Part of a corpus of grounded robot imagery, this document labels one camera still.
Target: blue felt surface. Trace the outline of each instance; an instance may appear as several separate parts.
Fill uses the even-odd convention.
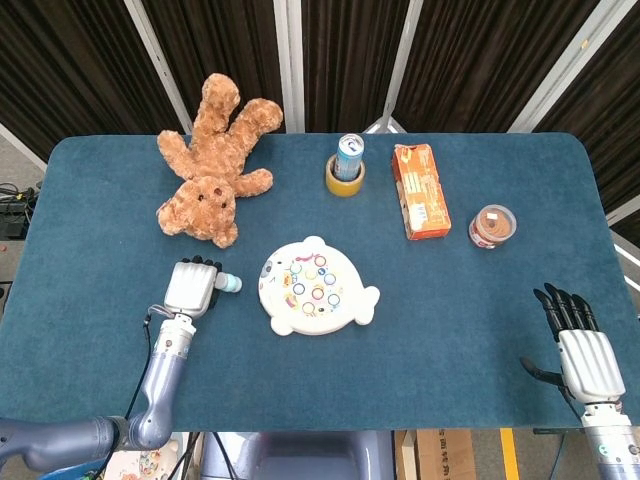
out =
[[[324,186],[338,135],[269,135],[247,170],[274,188],[238,201],[237,243],[220,251],[168,237],[155,210],[179,186],[152,136],[77,137],[52,154],[0,326],[0,416],[122,414],[144,361],[141,322],[173,264],[201,254],[244,280],[198,321],[176,430],[386,429],[576,425],[558,392],[518,362],[557,369],[533,287],[587,298],[609,335],[640,418],[640,325],[582,145],[564,134],[365,136],[367,177],[341,199]],[[391,175],[394,143],[433,146],[453,229],[409,242]],[[487,251],[473,215],[507,205],[518,231]],[[371,325],[276,336],[257,278],[277,247],[321,235],[381,299]],[[159,322],[154,325],[157,333]]]

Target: black curtain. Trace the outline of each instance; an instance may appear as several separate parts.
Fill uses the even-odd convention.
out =
[[[228,75],[238,85],[239,108],[257,97],[282,106],[273,2],[143,3],[192,118],[198,111],[202,84],[214,72]]]
[[[408,0],[303,0],[308,132],[359,132],[382,115]]]
[[[640,194],[640,3],[537,130],[571,132],[584,143],[605,211]]]
[[[597,4],[426,0],[393,117],[407,131],[506,131]]]
[[[0,2],[0,121],[43,160],[61,139],[180,124],[124,3]]]

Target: yellow floor stripe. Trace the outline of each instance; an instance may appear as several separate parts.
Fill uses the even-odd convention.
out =
[[[505,476],[507,477],[507,480],[520,480],[513,430],[511,428],[501,428],[500,440],[502,441],[502,456],[504,458]]]

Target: snack box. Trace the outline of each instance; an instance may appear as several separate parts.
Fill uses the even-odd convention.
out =
[[[391,164],[407,238],[444,237],[451,219],[431,147],[396,145]]]

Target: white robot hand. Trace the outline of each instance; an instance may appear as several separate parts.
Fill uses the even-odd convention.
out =
[[[571,399],[584,404],[580,420],[601,478],[640,479],[640,449],[629,417],[621,412],[619,399],[625,387],[611,343],[599,331],[584,299],[549,283],[545,289],[549,295],[537,289],[533,293],[542,303],[558,345],[562,374],[540,370],[528,358],[520,358],[520,362],[536,380],[555,385],[576,415]]]

